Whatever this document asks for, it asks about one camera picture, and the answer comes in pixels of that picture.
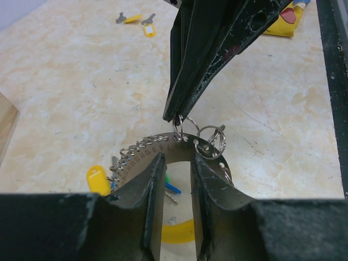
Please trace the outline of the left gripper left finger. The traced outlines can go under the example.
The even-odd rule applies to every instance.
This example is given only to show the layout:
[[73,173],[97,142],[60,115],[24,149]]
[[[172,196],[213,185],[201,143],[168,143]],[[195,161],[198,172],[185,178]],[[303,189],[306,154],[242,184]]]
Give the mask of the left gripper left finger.
[[165,157],[112,195],[1,195],[1,260],[159,260]]

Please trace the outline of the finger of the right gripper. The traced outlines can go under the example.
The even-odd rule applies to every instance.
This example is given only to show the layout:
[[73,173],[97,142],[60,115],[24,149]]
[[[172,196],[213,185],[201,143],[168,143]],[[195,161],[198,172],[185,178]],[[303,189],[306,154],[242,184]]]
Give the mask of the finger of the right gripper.
[[170,33],[170,87],[163,119],[187,117],[213,78],[208,72],[246,1],[182,1]]
[[244,13],[238,17],[228,33],[228,37],[218,53],[221,60],[214,59],[208,72],[213,78],[235,56],[253,43],[277,19],[289,1],[246,1]]

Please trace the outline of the key with yellow window tag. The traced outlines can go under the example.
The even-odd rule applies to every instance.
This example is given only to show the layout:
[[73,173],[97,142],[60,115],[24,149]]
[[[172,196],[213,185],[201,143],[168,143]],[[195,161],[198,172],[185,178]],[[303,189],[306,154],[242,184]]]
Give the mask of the key with yellow window tag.
[[152,13],[149,18],[141,21],[141,25],[143,26],[143,31],[145,37],[152,38],[156,35],[156,30],[153,25],[153,19],[156,16],[155,13]]

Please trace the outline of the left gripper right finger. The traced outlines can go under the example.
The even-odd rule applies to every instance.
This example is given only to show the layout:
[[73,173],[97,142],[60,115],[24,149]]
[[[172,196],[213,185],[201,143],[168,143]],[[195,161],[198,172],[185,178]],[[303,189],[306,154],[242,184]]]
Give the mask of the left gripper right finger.
[[198,260],[347,260],[347,200],[254,199],[191,160]]

